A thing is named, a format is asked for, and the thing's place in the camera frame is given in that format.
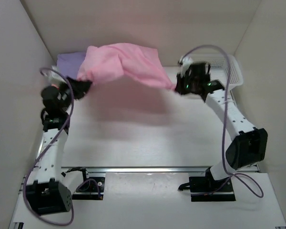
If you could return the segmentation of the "pink t-shirt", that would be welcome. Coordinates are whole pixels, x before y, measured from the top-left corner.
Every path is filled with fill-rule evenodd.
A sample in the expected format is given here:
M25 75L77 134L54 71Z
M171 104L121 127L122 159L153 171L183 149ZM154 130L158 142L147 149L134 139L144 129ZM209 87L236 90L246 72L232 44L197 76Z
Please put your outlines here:
M157 49L131 43L87 48L77 74L78 80L103 84L122 77L153 88L175 89L160 62Z

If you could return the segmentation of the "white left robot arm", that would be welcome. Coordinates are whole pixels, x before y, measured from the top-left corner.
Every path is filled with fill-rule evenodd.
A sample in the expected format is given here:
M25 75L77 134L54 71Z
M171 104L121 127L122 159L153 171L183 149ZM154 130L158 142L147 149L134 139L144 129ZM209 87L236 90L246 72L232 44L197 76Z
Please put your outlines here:
M85 168L62 170L71 118L67 110L75 100L82 99L92 85L90 81L78 81L70 77L67 80L67 83L53 83L41 92L44 105L41 111L42 156L24 188L30 208L39 216L70 211L73 194L77 189L85 190L90 185Z

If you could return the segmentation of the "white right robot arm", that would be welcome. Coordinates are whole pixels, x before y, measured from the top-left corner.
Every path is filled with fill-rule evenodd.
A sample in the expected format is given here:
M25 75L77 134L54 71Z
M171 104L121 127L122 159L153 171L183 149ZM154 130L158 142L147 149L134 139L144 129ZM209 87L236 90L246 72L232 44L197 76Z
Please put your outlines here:
M222 121L223 133L229 134L232 141L228 148L222 148L222 161L207 169L206 189L215 191L221 186L221 181L239 169L264 160L267 131L249 122L229 101L227 88L219 80L210 79L210 64L182 62L175 91L180 95L200 96Z

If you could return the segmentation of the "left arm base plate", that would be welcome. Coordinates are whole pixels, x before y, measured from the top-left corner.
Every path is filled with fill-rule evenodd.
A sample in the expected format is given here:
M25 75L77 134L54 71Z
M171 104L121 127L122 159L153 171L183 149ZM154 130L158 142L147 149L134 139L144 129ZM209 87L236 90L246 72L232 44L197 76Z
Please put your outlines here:
M81 186L72 195L73 200L103 200L104 188L105 188L105 177L96 176L91 177L95 180L88 181L83 186Z

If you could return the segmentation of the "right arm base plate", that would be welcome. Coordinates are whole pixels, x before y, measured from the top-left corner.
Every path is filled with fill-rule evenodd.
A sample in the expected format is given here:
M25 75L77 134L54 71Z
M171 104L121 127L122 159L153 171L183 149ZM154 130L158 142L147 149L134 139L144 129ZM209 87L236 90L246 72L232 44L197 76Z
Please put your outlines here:
M234 202L236 201L232 182L224 179L211 181L207 177L189 177L179 191L189 190L192 202Z

